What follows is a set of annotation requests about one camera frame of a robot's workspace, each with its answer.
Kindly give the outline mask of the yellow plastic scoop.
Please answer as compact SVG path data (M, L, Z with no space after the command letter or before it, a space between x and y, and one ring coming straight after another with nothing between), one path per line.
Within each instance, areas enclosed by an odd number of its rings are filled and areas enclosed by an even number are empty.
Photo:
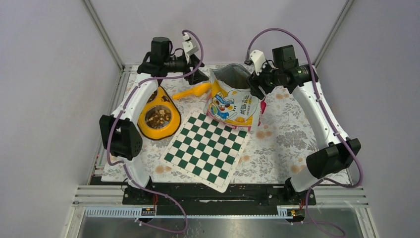
M203 94L205 94L210 89L211 89L211 83L202 83L202 84L194 86L194 87L192 87L192 88L190 88L186 91L177 93L177 94L173 95L172 98L174 100L178 100L178 99L190 96L190 95L194 95L194 96L199 97L199 96L202 96Z

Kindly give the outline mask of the pet food bag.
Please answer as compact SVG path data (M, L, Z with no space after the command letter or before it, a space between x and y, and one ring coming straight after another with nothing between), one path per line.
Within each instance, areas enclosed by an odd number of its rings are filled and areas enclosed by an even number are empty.
M211 88L204 113L233 129L256 130L266 103L251 94L247 83L249 76L249 70L237 63L211 68Z

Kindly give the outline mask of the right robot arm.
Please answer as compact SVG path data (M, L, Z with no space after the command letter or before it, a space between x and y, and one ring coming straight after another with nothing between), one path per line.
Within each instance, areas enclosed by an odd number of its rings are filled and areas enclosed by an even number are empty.
M351 139L340 127L327 102L314 68L310 64L299 65L294 47L287 45L272 51L273 60L267 60L259 50L247 50L245 63L254 66L248 78L251 94L264 99L276 87L283 87L303 109L315 135L318 151L307 156L306 168L287 181L284 198L297 204L305 190L349 168L361 148L358 139Z

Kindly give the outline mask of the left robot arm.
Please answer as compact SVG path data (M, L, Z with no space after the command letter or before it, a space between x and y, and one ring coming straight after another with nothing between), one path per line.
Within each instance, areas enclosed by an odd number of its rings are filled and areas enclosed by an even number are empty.
M152 201L154 191L148 187L150 175L139 155L143 145L138 119L149 97L163 80L169 80L169 73L176 73L174 79L184 78L193 85L203 81L198 76L203 67L203 51L199 38L190 31L183 31L182 54L176 56L172 41L167 37L154 37L151 49L145 54L137 70L136 80L129 93L110 115L99 120L103 147L110 166L121 164L130 186L136 187L135 198L143 204Z

